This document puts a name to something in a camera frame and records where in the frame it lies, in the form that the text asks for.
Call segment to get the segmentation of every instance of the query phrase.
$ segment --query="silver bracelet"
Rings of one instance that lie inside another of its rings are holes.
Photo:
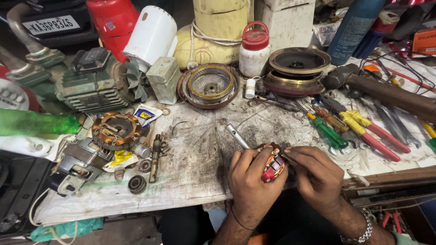
[[[368,211],[361,211],[361,213],[365,216],[366,221],[366,231],[363,233],[363,235],[357,239],[350,239],[350,238],[344,238],[342,235],[341,240],[344,244],[361,244],[363,242],[366,242],[372,233],[372,222],[369,218]]]

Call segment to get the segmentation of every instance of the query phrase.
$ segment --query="dirty white tabletop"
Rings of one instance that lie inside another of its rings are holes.
[[[360,60],[351,58],[349,62],[359,64]],[[387,67],[413,77],[395,64],[383,62]],[[435,69],[418,62],[411,64],[427,78],[435,80]],[[243,84],[245,81],[241,78],[241,88]],[[414,92],[418,86],[406,80],[404,88]],[[334,91],[334,94],[347,109],[352,106],[364,117],[386,129],[375,112],[370,97],[357,101],[346,98],[338,91]],[[232,152],[242,148],[219,122],[221,118],[235,126],[252,147],[274,141],[286,142],[292,146],[317,146],[327,151],[327,142],[320,138],[309,119],[297,120],[291,113],[283,113],[273,106],[266,108],[259,104],[257,107],[249,107],[247,99],[242,95],[243,89],[240,89],[239,95],[231,103],[215,110],[198,109],[180,101],[175,105],[162,105],[150,98],[147,105],[171,110],[170,115],[160,116],[153,122],[149,136],[141,139],[150,145],[156,134],[164,132],[171,140],[168,142],[171,146],[168,156],[159,161],[157,182],[148,183],[146,190],[140,195],[131,194],[127,189],[127,182],[132,176],[141,174],[147,181],[149,178],[149,174],[142,174],[137,168],[133,168],[126,169],[122,181],[115,181],[113,173],[99,176],[93,183],[85,183],[74,196],[61,197],[50,190],[37,208],[34,220],[51,225],[230,199],[232,195],[228,187],[228,166]],[[433,92],[428,92],[425,96],[436,98]],[[346,149],[345,155],[328,155],[344,170],[362,176],[436,165],[435,154],[427,145],[430,138],[417,118],[400,110],[398,112],[409,131],[422,142],[420,149],[411,147],[410,154],[396,152],[401,157],[401,162],[388,162],[378,152],[350,147]],[[182,121],[188,122],[177,125],[171,134],[173,126]],[[85,127],[88,127],[92,122],[89,120],[86,123]]]

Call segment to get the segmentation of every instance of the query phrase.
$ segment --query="right hand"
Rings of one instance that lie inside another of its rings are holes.
[[[340,211],[344,171],[318,147],[287,147],[284,154],[293,161],[303,199],[321,215]]]
[[[266,162],[273,152],[272,146],[265,147],[260,153],[245,149],[243,153],[233,153],[228,180],[233,194],[233,213],[245,227],[255,228],[266,215],[283,190],[288,169],[268,183],[260,180]]]

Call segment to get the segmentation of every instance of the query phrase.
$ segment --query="person's leg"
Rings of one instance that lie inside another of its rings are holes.
[[[161,211],[160,232],[165,245],[203,245],[215,236],[201,205]]]
[[[299,245],[342,244],[336,229],[312,209],[297,190],[282,192],[258,226],[258,231],[270,233],[270,244],[279,240],[282,244],[285,241]]]

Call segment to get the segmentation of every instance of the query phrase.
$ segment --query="black wrist band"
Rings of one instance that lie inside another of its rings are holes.
[[[243,225],[238,221],[238,219],[236,218],[235,213],[233,212],[233,206],[230,208],[230,210],[232,211],[233,217],[235,218],[236,222],[237,222],[240,226],[242,226],[242,228],[244,228],[244,229],[246,229],[246,230],[249,230],[249,231],[254,231],[254,230],[256,229],[256,227],[255,227],[254,229],[248,229],[247,227],[243,226]]]

